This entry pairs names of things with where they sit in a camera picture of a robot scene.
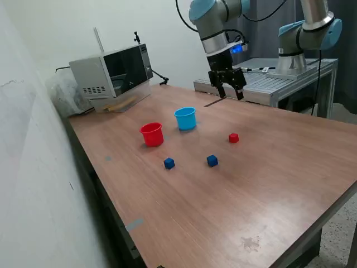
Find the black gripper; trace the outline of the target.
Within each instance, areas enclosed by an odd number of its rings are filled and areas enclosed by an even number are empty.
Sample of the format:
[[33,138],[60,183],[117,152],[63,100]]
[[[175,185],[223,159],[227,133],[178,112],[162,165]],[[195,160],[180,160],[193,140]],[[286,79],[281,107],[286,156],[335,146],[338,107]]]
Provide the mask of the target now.
[[212,87],[218,90],[220,98],[225,98],[223,83],[233,84],[237,99],[244,98],[243,88],[247,82],[241,68],[233,69],[233,59],[230,51],[208,57],[210,71],[208,72]]

